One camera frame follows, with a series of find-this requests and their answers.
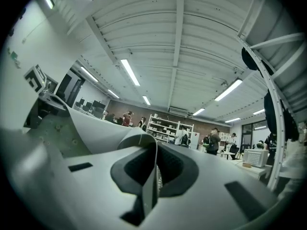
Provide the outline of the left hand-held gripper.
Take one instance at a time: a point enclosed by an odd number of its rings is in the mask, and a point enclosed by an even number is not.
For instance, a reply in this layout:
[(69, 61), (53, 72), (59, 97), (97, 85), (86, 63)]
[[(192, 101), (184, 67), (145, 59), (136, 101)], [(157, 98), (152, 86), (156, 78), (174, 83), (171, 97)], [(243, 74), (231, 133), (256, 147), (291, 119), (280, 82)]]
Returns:
[(38, 94), (38, 98), (27, 116), (24, 127), (36, 129), (47, 115), (57, 115), (67, 111), (66, 103), (50, 90), (51, 81), (48, 80), (46, 74), (38, 65), (30, 68), (24, 75), (24, 78), (35, 93)]

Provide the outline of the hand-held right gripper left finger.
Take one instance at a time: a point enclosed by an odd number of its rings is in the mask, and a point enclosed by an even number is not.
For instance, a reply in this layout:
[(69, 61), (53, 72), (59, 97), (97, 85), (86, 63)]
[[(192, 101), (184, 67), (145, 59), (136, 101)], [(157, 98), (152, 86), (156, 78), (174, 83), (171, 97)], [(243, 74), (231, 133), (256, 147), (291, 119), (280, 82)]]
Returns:
[(157, 153), (154, 138), (135, 128), (111, 152), (69, 159), (19, 130), (0, 131), (6, 177), (49, 230), (157, 229)]

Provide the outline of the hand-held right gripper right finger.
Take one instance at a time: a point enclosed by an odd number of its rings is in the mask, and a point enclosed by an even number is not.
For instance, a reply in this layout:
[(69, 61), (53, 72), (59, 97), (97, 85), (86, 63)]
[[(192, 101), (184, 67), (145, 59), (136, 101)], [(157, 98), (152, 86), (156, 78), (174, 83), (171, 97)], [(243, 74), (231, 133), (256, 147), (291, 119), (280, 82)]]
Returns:
[(274, 220), (277, 197), (247, 172), (204, 152), (158, 147), (191, 159), (199, 172), (184, 194), (158, 199), (145, 230), (263, 230)]

